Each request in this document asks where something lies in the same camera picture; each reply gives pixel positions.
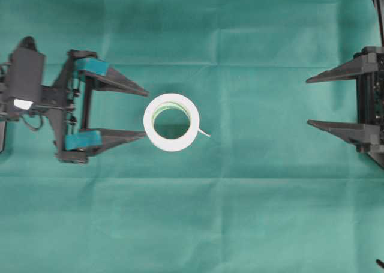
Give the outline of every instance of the teal fabric surface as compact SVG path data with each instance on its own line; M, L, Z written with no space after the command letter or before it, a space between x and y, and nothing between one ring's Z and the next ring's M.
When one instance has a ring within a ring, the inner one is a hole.
M78 49L150 92L96 92L91 127L141 131L175 92L212 134L79 166L10 124L1 272L380 272L383 171L306 124L356 120L353 81L305 80L380 44L371 0L0 0L0 24L0 60L34 36L45 85Z

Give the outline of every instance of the white tape roll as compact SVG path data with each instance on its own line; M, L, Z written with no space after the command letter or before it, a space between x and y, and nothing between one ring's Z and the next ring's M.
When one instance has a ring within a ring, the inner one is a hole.
M156 117L164 110L178 109L183 111L190 120L190 126L187 132L176 139L168 139L160 136L155 128ZM196 106L187 97L180 94L164 94L156 97L150 102L144 113L144 129L150 141L158 148L164 151L180 151L190 146L200 131L200 117Z

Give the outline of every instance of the tape end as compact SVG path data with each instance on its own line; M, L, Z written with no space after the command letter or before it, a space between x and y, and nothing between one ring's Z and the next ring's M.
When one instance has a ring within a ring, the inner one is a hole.
M204 132L203 130L201 130L200 128L199 128L199 132L202 133L202 134L204 134L206 137L210 137L210 136L211 136L210 134L205 133L205 132Z

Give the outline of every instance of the metal rod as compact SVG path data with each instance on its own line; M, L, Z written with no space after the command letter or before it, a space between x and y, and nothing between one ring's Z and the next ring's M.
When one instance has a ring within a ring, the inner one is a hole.
M7 129L7 122L0 122L0 153L4 151L5 148L5 132Z
M379 27L380 27L380 37L382 41L382 47L384 47L384 27L383 27L383 14L382 14L382 0L374 0L374 5L379 15Z
M91 111L91 100L92 100L93 87L94 87L93 78L86 77L81 129L87 129L88 125L89 125L89 113Z

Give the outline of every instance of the cable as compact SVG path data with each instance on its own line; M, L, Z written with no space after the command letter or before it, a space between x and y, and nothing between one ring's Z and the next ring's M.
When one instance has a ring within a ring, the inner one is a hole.
M40 117L40 125L39 125L39 127L33 127L31 124L29 124L29 123L25 120L25 118L24 118L23 115L20 115L20 118L23 120L23 122L25 123L25 125L26 125L31 131L33 131L33 132L36 132L36 131L40 130L40 129L42 128L42 126L44 125L44 119L43 119L43 117L42 117L41 115L39 115L39 117Z

